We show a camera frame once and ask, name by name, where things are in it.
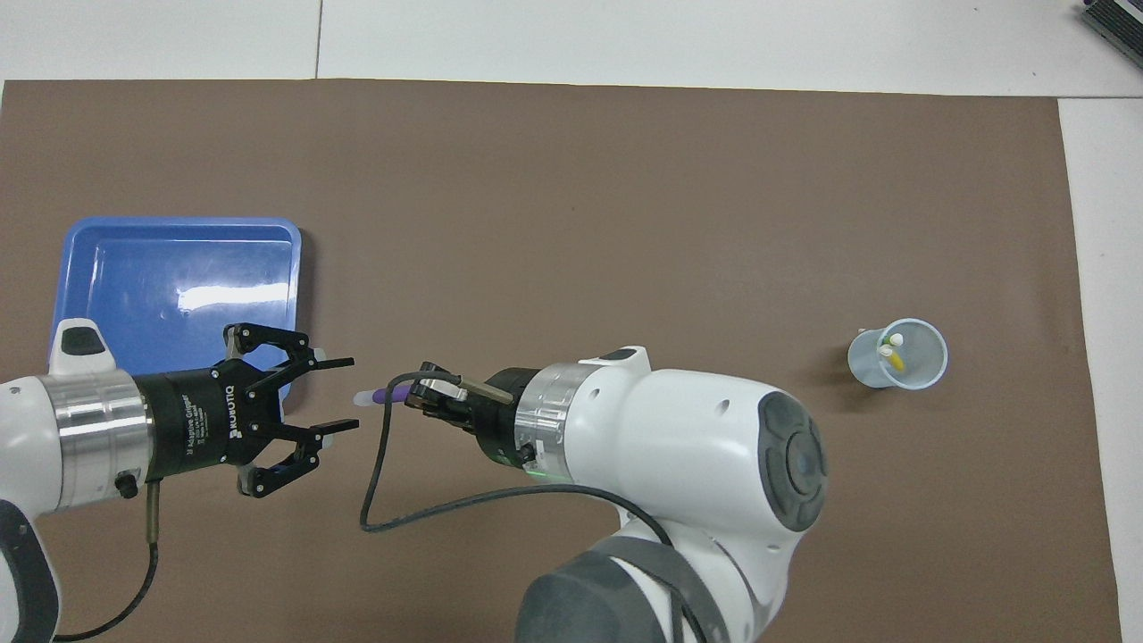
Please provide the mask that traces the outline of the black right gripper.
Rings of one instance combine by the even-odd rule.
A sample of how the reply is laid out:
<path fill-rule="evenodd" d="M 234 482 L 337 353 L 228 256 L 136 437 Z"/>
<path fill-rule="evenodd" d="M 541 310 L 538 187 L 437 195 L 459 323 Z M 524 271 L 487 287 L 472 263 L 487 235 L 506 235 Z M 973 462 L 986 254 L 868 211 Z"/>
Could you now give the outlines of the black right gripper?
<path fill-rule="evenodd" d="M 517 444 L 517 408 L 523 391 L 536 373 L 494 373 L 487 384 L 512 395 L 510 403 L 501 404 L 478 392 L 465 389 L 456 373 L 432 362 L 421 364 L 431 376 L 421 376 L 409 383 L 405 405 L 416 408 L 425 418 L 448 423 L 477 439 L 478 447 L 494 463 L 522 467 L 535 459 L 531 443 Z"/>

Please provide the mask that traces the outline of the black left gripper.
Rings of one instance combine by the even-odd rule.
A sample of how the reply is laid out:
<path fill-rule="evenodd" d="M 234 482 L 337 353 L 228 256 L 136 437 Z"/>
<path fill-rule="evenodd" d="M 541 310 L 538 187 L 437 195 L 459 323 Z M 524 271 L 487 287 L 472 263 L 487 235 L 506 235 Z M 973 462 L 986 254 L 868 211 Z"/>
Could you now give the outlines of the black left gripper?
<path fill-rule="evenodd" d="M 347 369 L 355 359 L 323 357 L 307 333 L 251 322 L 225 325 L 223 338 L 226 361 L 208 369 L 135 376 L 152 423 L 146 481 L 229 463 L 237 466 L 239 493 L 261 499 L 315 471 L 331 435 L 360 426 L 355 419 L 310 427 L 274 421 L 273 395 L 304 373 Z M 246 363 L 262 346 L 283 351 L 285 361 L 265 371 Z M 273 442 L 293 451 L 270 467 L 256 465 Z"/>

